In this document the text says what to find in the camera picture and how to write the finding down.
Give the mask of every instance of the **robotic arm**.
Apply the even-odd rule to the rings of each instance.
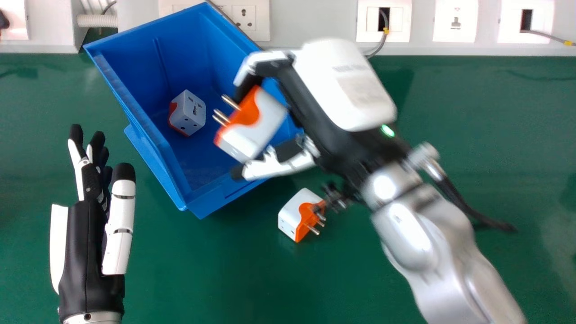
[[[113,324],[124,314],[136,178],[130,164],[106,166],[104,141],[97,132],[84,151],[82,129],[72,125],[68,147],[78,202],[70,208],[52,205],[50,274],[60,296],[61,323]]]
[[[331,186],[322,208],[361,202],[372,211],[382,249],[409,282],[428,323],[526,322],[498,272],[478,250],[464,213],[492,228],[514,227],[470,208],[437,163],[431,145],[412,148],[400,138],[396,106],[354,43],[323,39],[295,51],[251,54],[234,79],[240,111],[247,93],[266,77],[278,81],[290,116],[304,135],[287,144],[292,154],[268,147],[260,159],[239,160],[242,165],[232,171],[235,178],[286,175],[314,165],[336,174],[344,189]],[[427,172],[449,200],[425,184],[419,171]]]

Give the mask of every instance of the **cable connector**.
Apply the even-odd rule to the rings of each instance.
[[[307,188],[301,189],[278,213],[278,229],[296,243],[309,232],[319,235],[320,231],[314,226],[324,227],[324,205],[324,200],[318,195]],[[315,210],[318,206],[321,212],[317,214]]]

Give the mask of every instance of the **blue bin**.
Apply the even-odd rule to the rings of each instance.
[[[232,113],[221,95],[233,94],[236,71],[258,48],[208,4],[84,48],[128,117],[126,136],[178,209],[204,218],[263,182],[233,181],[229,170],[237,162],[213,144],[219,124],[212,111]],[[263,88],[286,103],[272,80]],[[169,103],[185,89],[207,108],[206,125],[190,137],[168,126]],[[298,132],[288,118],[271,144]]]

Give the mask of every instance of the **green table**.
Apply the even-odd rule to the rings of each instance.
[[[513,222],[478,232],[530,323],[576,322],[576,59],[378,57],[412,144],[429,141],[470,204]],[[132,163],[138,198],[124,323],[423,323],[368,213],[330,215],[294,244],[276,228],[318,170],[273,179],[200,221],[179,212],[123,134],[80,55],[0,55],[0,323],[57,323],[50,205],[74,202],[72,123]]]

